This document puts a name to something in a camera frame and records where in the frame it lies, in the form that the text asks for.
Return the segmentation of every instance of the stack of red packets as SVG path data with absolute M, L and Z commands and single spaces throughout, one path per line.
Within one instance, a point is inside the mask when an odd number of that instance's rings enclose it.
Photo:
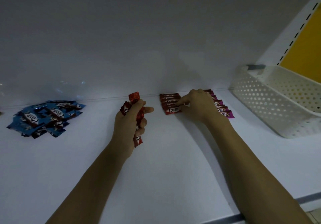
M 216 95 L 214 95 L 214 92 L 210 89 L 204 90 L 205 93 L 209 93 L 211 97 L 213 98 L 214 104 L 220 114 L 223 116 L 226 116 L 227 118 L 234 118 L 232 111 L 229 110 L 229 108 L 223 104 L 223 100 L 218 100 Z
M 129 97 L 129 102 L 126 101 L 123 106 L 120 108 L 120 112 L 126 116 L 127 112 L 129 111 L 129 109 L 132 107 L 133 104 L 135 104 L 139 99 L 139 92 L 135 92 L 132 93 L 130 95 L 128 95 Z M 144 107 L 142 107 L 136 117 L 136 131 L 140 128 L 140 123 L 142 121 L 142 119 L 144 118 Z M 135 137 L 134 136 L 134 146 L 137 147 L 138 145 L 140 145 L 142 143 L 142 138 L 140 136 Z
M 228 107 L 223 104 L 223 100 L 217 99 L 216 95 L 214 95 L 211 89 L 204 90 L 204 92 L 209 93 L 212 96 L 213 102 L 220 114 L 226 116 L 227 118 L 234 118 L 232 111 L 230 111 Z M 181 112 L 179 107 L 175 105 L 180 98 L 181 96 L 178 93 L 159 94 L 159 99 L 166 115 Z
M 162 108 L 165 114 L 174 114 L 177 112 L 182 112 L 175 103 L 179 101 L 181 96 L 178 93 L 173 94 L 159 94 L 159 99 L 161 100 Z

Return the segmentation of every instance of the white wall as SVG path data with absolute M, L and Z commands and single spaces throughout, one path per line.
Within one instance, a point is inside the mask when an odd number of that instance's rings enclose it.
M 0 105 L 227 88 L 309 0 L 1 0 Z

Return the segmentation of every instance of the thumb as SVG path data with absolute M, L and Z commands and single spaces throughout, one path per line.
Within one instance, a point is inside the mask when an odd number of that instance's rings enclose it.
M 180 110 L 187 115 L 191 113 L 191 108 L 189 106 L 181 105 Z
M 130 108 L 130 110 L 128 111 L 127 115 L 129 117 L 134 117 L 136 119 L 136 116 L 139 112 L 139 110 L 142 108 L 143 106 L 143 100 L 140 99 L 139 101 L 137 101 L 134 105 L 132 105 L 132 107 Z

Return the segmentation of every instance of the tiled floor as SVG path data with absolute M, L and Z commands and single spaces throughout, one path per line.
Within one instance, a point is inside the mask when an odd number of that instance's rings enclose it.
M 307 212 L 308 217 L 313 223 L 321 224 L 321 208 Z

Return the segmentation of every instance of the white plastic basket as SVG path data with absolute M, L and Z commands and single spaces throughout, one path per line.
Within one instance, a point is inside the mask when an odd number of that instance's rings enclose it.
M 280 66 L 241 68 L 233 93 L 285 138 L 321 133 L 321 84 Z

